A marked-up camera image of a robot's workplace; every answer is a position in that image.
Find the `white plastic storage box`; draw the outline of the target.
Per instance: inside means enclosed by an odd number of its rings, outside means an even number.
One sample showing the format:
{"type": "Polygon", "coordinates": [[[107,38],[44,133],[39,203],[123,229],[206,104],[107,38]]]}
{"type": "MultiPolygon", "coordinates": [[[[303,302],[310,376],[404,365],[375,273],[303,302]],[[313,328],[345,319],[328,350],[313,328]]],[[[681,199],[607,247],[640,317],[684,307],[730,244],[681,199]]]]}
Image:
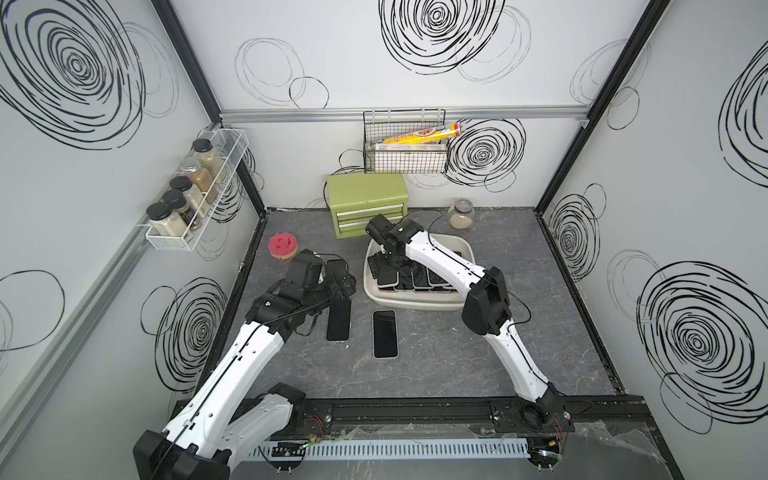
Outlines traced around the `white plastic storage box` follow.
{"type": "MultiPolygon", "coordinates": [[[[445,247],[474,263],[474,252],[470,244],[459,236],[434,234],[434,237],[445,247]]],[[[370,240],[365,258],[378,253],[381,247],[370,240]]],[[[368,261],[364,260],[363,287],[366,295],[375,303],[387,308],[400,308],[423,311],[460,311],[465,299],[456,291],[444,290],[382,290],[373,278],[368,261]]]]}

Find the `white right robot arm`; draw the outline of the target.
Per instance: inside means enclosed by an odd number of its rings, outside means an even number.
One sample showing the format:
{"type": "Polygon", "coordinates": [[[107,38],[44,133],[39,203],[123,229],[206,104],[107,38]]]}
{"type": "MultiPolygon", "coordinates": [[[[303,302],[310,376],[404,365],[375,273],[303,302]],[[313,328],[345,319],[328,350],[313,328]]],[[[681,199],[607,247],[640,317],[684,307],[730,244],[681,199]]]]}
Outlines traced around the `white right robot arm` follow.
{"type": "Polygon", "coordinates": [[[401,269],[418,263],[447,281],[464,299],[465,326],[486,340],[509,375],[516,395],[535,408],[544,423],[565,432],[571,416],[565,397],[536,365],[517,331],[504,274],[456,255],[419,223],[394,224],[379,214],[365,231],[380,246],[385,264],[401,269]]]}

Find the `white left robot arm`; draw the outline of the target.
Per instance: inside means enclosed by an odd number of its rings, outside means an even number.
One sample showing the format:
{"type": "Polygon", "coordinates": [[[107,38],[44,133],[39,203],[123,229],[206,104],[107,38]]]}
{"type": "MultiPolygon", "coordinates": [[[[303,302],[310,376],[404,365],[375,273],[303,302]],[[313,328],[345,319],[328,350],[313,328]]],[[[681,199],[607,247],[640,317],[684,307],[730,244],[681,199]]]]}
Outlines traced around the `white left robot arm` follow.
{"type": "Polygon", "coordinates": [[[246,321],[214,371],[160,432],[145,431],[133,447],[142,479],[227,479],[257,446],[295,424],[306,395],[284,383],[242,415],[245,395],[306,318],[317,318],[356,291],[347,261],[304,249],[285,277],[251,305],[246,321]]]}

